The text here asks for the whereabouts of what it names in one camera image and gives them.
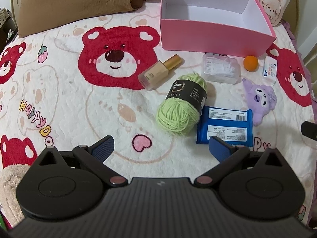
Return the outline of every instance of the brown pillow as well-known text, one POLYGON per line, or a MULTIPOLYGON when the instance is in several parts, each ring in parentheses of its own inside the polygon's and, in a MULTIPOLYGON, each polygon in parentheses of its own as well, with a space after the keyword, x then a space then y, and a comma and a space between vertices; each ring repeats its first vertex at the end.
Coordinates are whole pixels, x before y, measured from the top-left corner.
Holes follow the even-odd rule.
POLYGON ((26 37, 77 20, 128 12, 143 0, 21 0, 19 37, 26 37))

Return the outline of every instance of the black label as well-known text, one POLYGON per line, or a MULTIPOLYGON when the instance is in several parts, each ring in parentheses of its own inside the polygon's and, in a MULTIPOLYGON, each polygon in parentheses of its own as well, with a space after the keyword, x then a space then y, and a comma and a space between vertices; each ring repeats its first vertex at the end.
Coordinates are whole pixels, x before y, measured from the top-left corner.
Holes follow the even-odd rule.
POLYGON ((198 113, 201 113, 202 107, 206 101, 207 93, 198 83, 189 80, 174 81, 166 99, 176 97, 187 101, 198 113))

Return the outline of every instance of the gold cap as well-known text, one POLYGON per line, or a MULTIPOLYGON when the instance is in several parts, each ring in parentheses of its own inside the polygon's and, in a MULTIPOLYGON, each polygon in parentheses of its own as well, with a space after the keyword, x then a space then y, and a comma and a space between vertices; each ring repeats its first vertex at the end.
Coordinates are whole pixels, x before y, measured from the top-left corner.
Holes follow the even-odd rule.
POLYGON ((166 69, 171 70, 172 68, 174 68, 181 62, 182 62, 182 58, 180 58, 179 55, 173 55, 170 59, 163 62, 163 64, 166 67, 166 69))

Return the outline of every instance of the pink box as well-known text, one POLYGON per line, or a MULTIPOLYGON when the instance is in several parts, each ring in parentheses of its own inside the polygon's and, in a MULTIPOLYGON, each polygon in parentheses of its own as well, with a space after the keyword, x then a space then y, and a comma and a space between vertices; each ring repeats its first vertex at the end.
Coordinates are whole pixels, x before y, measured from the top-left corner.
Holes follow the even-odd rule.
POLYGON ((275 41, 258 0, 162 0, 165 50, 256 57, 275 41))

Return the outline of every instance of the pink heart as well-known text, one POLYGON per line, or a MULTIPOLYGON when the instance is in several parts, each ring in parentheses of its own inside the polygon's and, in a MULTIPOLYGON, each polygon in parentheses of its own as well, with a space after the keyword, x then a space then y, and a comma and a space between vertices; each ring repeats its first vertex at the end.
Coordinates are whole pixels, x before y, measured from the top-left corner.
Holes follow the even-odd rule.
POLYGON ((270 146, 271 146, 271 143, 266 144, 265 142, 263 142, 263 148, 264 148, 264 150, 266 150, 267 147, 270 147, 270 146))
POLYGON ((152 141, 149 137, 143 134, 135 135, 135 137, 132 140, 132 147, 136 152, 143 152, 144 149, 148 149, 151 146, 152 141))

